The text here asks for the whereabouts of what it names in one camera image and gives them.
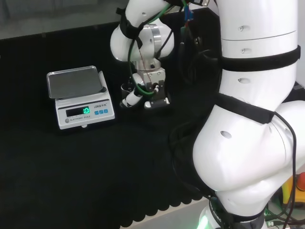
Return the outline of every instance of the black velcro strap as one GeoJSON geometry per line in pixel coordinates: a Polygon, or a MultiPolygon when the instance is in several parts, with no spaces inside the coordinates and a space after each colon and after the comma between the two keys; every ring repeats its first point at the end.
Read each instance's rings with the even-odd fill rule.
{"type": "Polygon", "coordinates": [[[273,111],[247,104],[234,97],[221,93],[216,94],[215,104],[227,111],[231,111],[261,124],[270,123],[275,115],[273,111]]]}
{"type": "Polygon", "coordinates": [[[291,51],[274,56],[234,59],[221,58],[222,68],[232,72],[258,72],[284,68],[301,58],[301,46],[291,51]]]}
{"type": "Polygon", "coordinates": [[[139,38],[139,34],[143,29],[143,25],[141,25],[139,28],[132,26],[131,23],[126,18],[125,11],[126,8],[125,9],[117,8],[116,10],[116,13],[121,16],[120,29],[125,37],[136,40],[139,48],[141,48],[143,43],[139,38]]]}

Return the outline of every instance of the scale brand label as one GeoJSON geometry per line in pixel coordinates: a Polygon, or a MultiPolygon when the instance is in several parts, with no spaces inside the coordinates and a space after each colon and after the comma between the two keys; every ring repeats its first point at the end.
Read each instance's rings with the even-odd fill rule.
{"type": "Polygon", "coordinates": [[[95,105],[94,108],[99,108],[99,107],[104,107],[104,106],[107,106],[107,104],[95,105]]]}

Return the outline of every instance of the black cloth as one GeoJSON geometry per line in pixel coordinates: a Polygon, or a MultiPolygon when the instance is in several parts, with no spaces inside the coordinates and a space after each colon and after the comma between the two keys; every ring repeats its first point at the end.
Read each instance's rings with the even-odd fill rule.
{"type": "MultiPolygon", "coordinates": [[[[211,25],[204,28],[210,29],[205,41],[212,41],[211,48],[218,20],[208,10],[200,12],[211,25]]],[[[164,18],[178,34],[183,15],[179,18],[164,18]]],[[[186,87],[173,68],[174,51],[163,60],[172,105],[156,112],[123,111],[120,86],[128,81],[128,66],[112,58],[109,46],[117,26],[0,41],[1,228],[117,229],[198,199],[174,176],[167,135],[211,106],[214,72],[206,68],[197,85],[186,87]],[[61,131],[46,75],[89,65],[104,71],[116,120],[61,131]]],[[[186,151],[191,155],[192,148],[186,151]]]]}

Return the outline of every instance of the screw hole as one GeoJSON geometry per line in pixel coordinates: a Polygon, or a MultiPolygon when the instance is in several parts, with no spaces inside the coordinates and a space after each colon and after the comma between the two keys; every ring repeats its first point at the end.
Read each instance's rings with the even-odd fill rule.
{"type": "Polygon", "coordinates": [[[240,79],[238,79],[238,82],[240,82],[242,84],[249,84],[249,83],[251,83],[251,81],[248,78],[240,78],[240,79]]]}
{"type": "Polygon", "coordinates": [[[232,135],[229,132],[221,131],[220,133],[221,133],[222,136],[224,136],[227,139],[232,138],[232,135]]]}

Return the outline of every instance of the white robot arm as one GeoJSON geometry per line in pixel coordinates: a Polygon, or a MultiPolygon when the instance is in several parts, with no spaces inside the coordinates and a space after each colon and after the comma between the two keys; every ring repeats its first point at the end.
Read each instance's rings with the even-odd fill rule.
{"type": "MultiPolygon", "coordinates": [[[[219,96],[254,113],[279,113],[294,129],[296,169],[305,163],[305,102],[281,104],[296,79],[298,0],[217,0],[221,22],[223,74],[219,96]]],[[[159,12],[162,0],[130,0],[126,17],[136,27],[159,12]]],[[[145,59],[154,57],[141,35],[145,59]]],[[[112,52],[126,60],[130,40],[117,29],[112,52]]],[[[169,42],[164,56],[173,48],[169,42]]],[[[138,61],[135,46],[133,60],[138,61]]],[[[268,122],[215,105],[193,148],[193,161],[200,178],[215,193],[236,227],[267,228],[263,211],[271,196],[287,181],[293,167],[293,136],[277,116],[268,122]]],[[[222,219],[215,205],[203,210],[202,228],[219,228],[222,219]]]]}
{"type": "MultiPolygon", "coordinates": [[[[141,26],[144,21],[152,18],[169,4],[163,0],[143,1],[131,0],[126,8],[125,16],[129,24],[135,28],[141,26]]],[[[126,37],[120,25],[113,32],[111,37],[111,51],[119,61],[128,60],[128,52],[132,43],[131,37],[126,37]]],[[[157,91],[149,102],[145,103],[146,109],[169,104],[164,90],[165,70],[161,68],[161,63],[155,59],[168,56],[174,48],[174,37],[171,29],[163,24],[159,19],[145,25],[139,34],[142,46],[135,42],[132,48],[130,60],[134,62],[137,73],[133,74],[136,84],[139,84],[146,91],[157,91]]],[[[142,94],[135,89],[123,99],[121,106],[131,107],[136,105],[142,98],[142,94]]]]}

